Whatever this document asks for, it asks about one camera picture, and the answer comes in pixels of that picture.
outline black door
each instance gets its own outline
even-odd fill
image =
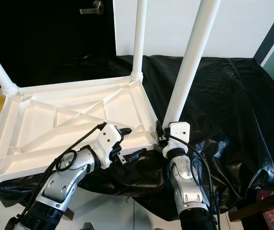
[[[26,87],[86,80],[70,71],[91,55],[115,55],[113,1],[102,0],[101,15],[80,14],[93,2],[0,6],[0,63],[12,81]]]

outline door handle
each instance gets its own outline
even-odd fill
[[[92,9],[79,9],[80,14],[96,13],[98,15],[101,15],[104,12],[104,5],[102,1],[94,1],[93,6],[94,8]]]

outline black plastic bag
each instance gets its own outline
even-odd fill
[[[126,76],[132,68],[131,56],[73,60],[60,63],[40,84]],[[181,61],[181,57],[143,57],[143,86],[161,122]],[[190,143],[203,151],[221,212],[244,199],[249,189],[274,189],[274,82],[253,59],[202,58],[180,120],[190,123]],[[27,201],[39,177],[2,182],[2,203],[8,207]],[[205,175],[202,183],[208,195]],[[131,165],[114,163],[96,170],[79,187],[131,196],[165,220],[178,219],[167,160],[156,151]]]

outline black cable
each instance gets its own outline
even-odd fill
[[[188,148],[192,149],[197,154],[197,157],[194,157],[194,158],[198,158],[206,166],[205,168],[206,168],[206,172],[208,173],[208,180],[209,180],[209,209],[210,209],[209,213],[210,213],[211,216],[213,216],[213,201],[214,201],[215,209],[216,209],[216,212],[217,212],[218,229],[221,230],[220,209],[219,209],[217,200],[215,198],[213,183],[212,183],[212,179],[211,179],[208,164],[206,163],[204,157],[194,147],[192,147],[190,144],[188,144],[186,141],[183,141],[183,140],[181,140],[181,139],[179,139],[175,136],[172,136],[172,135],[169,135],[168,137],[172,138],[174,140],[177,140],[180,143],[186,145]],[[196,181],[196,178],[193,175],[193,173],[192,173],[192,176],[193,176],[196,184],[198,184],[198,182]]]
[[[82,142],[84,139],[86,139],[87,137],[89,137],[91,134],[93,134],[97,129],[102,129],[104,126],[106,125],[106,122],[95,126],[93,129],[91,129],[87,134],[85,134],[84,136],[82,136],[78,141],[76,141],[74,144],[72,144],[71,146],[69,146],[62,154],[60,154],[56,159],[54,159],[54,161],[47,167],[47,169],[44,171],[42,177],[40,178],[38,184],[36,185],[27,205],[25,206],[25,209],[23,210],[23,212],[20,215],[17,215],[17,220],[15,223],[18,223],[20,221],[20,219],[26,214],[26,212],[29,210],[30,205],[34,202],[34,198],[37,196],[37,194],[39,193],[39,189],[42,183],[45,183],[47,181],[47,179],[50,177],[54,167],[56,167],[57,171],[65,171],[67,170],[69,167],[71,167],[76,158],[77,158],[77,152],[72,150],[74,147],[76,147],[80,142]],[[65,167],[65,168],[60,168],[60,164],[61,164],[61,160],[62,158],[68,154],[72,152],[74,154],[74,157],[72,159],[72,161],[70,162],[70,164]]]
[[[193,162],[194,162],[195,159],[199,159],[201,161],[201,158],[199,158],[198,156],[193,157],[192,160],[190,161],[190,168],[191,168],[192,177],[193,177],[194,181],[196,182],[196,184],[198,186],[201,186],[200,182],[195,178],[195,175],[193,173]]]
[[[133,229],[135,230],[135,200],[133,200]]]

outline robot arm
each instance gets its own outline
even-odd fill
[[[171,137],[189,142],[190,125],[187,122],[170,123],[169,129],[157,132],[163,155],[169,160],[170,179],[174,187],[174,199],[183,230],[215,230],[216,221],[210,216],[196,184],[186,155],[187,145]]]
[[[67,209],[77,184],[97,167],[106,169],[121,150],[131,129],[103,123],[96,141],[79,151],[68,150],[58,169],[45,182],[35,201],[21,218],[12,218],[5,230],[54,230]]]

